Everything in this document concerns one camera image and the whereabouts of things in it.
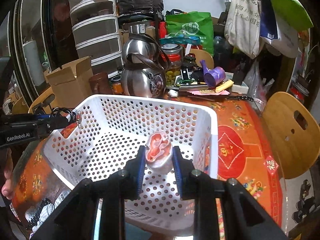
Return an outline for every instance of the brown mug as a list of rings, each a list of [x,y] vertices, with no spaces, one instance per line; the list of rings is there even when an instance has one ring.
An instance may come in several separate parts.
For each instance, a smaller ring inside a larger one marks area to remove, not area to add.
[[[108,74],[101,72],[89,78],[90,87],[94,94],[113,95],[109,85]]]

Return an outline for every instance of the perforated basket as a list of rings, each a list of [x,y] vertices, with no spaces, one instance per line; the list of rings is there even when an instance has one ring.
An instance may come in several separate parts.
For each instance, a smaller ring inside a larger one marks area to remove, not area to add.
[[[217,177],[216,113],[206,107],[176,101],[115,95],[93,95],[76,110],[83,128],[65,139],[55,130],[44,146],[53,171],[71,189],[83,178],[108,178],[136,156],[155,131],[164,131],[183,157],[204,170],[210,152],[209,174]],[[191,235],[194,201],[180,200],[174,171],[160,175],[145,168],[137,201],[126,200],[126,220],[141,228],[169,235]]]

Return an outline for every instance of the mug handle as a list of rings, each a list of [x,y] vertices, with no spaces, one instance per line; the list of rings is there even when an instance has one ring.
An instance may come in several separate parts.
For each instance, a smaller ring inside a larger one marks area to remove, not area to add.
[[[96,83],[93,88],[93,93],[99,94],[99,83]]]

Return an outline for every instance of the white bag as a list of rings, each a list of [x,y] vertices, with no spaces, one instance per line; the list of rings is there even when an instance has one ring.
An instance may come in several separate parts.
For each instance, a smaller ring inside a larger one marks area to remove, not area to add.
[[[231,0],[224,35],[234,47],[255,58],[260,45],[261,1]]]
[[[267,44],[278,50],[289,58],[296,58],[298,55],[298,32],[291,27],[282,17],[276,16],[277,39],[268,39],[261,37]]]

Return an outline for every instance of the stacked storage rack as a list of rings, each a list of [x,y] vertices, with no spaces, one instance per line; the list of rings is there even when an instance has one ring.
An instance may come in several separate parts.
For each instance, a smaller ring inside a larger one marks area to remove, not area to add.
[[[72,32],[79,58],[91,56],[93,74],[116,74],[124,63],[116,0],[69,0]]]

